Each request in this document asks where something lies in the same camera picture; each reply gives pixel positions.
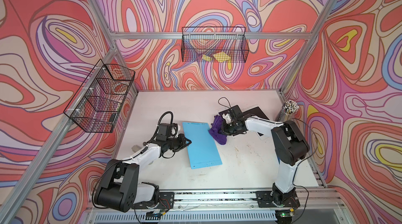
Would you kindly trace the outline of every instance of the pencil holder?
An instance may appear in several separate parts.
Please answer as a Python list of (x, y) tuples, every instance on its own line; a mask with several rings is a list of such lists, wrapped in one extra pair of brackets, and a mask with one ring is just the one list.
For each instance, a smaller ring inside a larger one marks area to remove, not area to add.
[(281, 111), (278, 113), (278, 115), (275, 118), (275, 121), (278, 122), (285, 122), (294, 117), (296, 112), (299, 110), (299, 105), (293, 101), (293, 100), (288, 100), (286, 101), (282, 108)]

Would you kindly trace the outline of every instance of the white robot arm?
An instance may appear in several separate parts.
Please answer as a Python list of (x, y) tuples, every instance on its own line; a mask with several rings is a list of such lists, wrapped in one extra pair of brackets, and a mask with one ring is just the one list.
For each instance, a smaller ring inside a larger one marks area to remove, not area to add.
[[(166, 114), (171, 114), (170, 124), (160, 121)], [(159, 201), (159, 187), (152, 183), (138, 183), (138, 174), (167, 150), (178, 152), (191, 144), (183, 134), (177, 134), (178, 125), (173, 123), (173, 113), (165, 112), (158, 122), (158, 127), (144, 147), (124, 160), (112, 159), (99, 179), (97, 191), (93, 194), (93, 203), (118, 211), (127, 212), (135, 203), (146, 202), (155, 206)], [(115, 180), (123, 176), (122, 182)]]
[(294, 198), (296, 194), (293, 184), (295, 173), (299, 163), (309, 151), (309, 145), (296, 123), (293, 121), (275, 122), (252, 114), (244, 115), (238, 106), (226, 110), (222, 117), (225, 119), (222, 123), (222, 134), (235, 136), (246, 131), (256, 131), (273, 138), (275, 152), (280, 162), (270, 200), (274, 205), (280, 207), (290, 198)]

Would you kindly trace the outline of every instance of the metal rail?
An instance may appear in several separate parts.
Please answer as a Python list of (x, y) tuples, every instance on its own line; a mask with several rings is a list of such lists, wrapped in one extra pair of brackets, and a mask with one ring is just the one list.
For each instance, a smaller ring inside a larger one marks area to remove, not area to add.
[[(105, 57), (111, 61), (113, 59), (113, 54), (114, 50), (110, 49)], [(95, 68), (94, 73), (88, 77), (88, 81), (78, 93), (71, 108), (77, 106), (99, 70), (100, 68)], [(12, 222), (72, 125), (73, 121), (63, 114), (62, 119), (59, 121), (43, 146), (39, 149), (38, 154), (36, 154), (33, 161), (29, 164), (17, 184), (13, 187), (13, 190), (8, 194), (6, 200), (3, 202), (3, 205), (0, 208), (0, 224), (8, 224)]]
[(320, 30), (324, 26), (325, 21), (328, 19), (331, 11), (334, 9), (338, 0), (327, 0), (324, 4), (324, 7), (321, 10), (321, 13), (318, 15), (318, 18), (313, 26), (312, 35), (308, 41), (306, 41), (302, 48), (300, 49), (300, 53), (297, 56), (295, 62), (290, 67), (290, 70), (287, 72), (284, 81), (282, 82), (281, 87), (279, 88), (280, 91), (283, 91), (286, 87), (290, 85), (293, 81), (292, 78), (299, 71), (301, 63), (307, 57), (308, 52), (311, 47), (313, 47), (314, 41), (316, 40)]
[[(100, 29), (101, 29), (106, 41), (108, 42), (109, 46), (113, 49), (117, 49), (116, 43), (110, 34), (111, 29), (103, 15), (102, 10), (99, 7), (98, 0), (87, 0), (87, 1), (88, 1), (88, 5), (90, 6), (93, 14), (95, 15), (96, 20), (98, 21)], [(117, 62), (119, 63), (119, 65), (127, 67), (120, 51), (117, 52)]]
[[(197, 34), (211, 35), (212, 32), (200, 32)], [(114, 40), (119, 39), (181, 39), (181, 32), (111, 32)], [(246, 39), (305, 39), (311, 38), (310, 32), (246, 32)]]

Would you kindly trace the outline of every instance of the blue tablet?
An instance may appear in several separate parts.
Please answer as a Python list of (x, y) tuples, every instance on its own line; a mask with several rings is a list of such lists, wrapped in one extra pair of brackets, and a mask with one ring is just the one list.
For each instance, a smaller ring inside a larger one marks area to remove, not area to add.
[(208, 130), (208, 123), (183, 122), (184, 136), (191, 140), (187, 146), (191, 169), (222, 165), (215, 140)]

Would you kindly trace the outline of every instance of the psychedelic wallpaper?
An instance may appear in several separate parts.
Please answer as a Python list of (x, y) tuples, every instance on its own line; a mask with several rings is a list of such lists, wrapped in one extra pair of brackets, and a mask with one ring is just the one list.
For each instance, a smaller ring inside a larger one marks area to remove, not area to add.
[(286, 93), (357, 223), (402, 222), (401, 14), (402, 0), (339, 0)]
[(0, 203), (107, 51), (86, 0), (0, 0)]
[[(326, 0), (98, 0), (113, 31), (238, 26), (309, 32)], [(118, 40), (139, 90), (278, 89), (303, 40), (249, 40), (246, 63), (183, 63), (181, 40)]]
[[(86, 0), (0, 0), (0, 204), (108, 49)], [(132, 100), (113, 134), (70, 128), (14, 223), (77, 222)]]

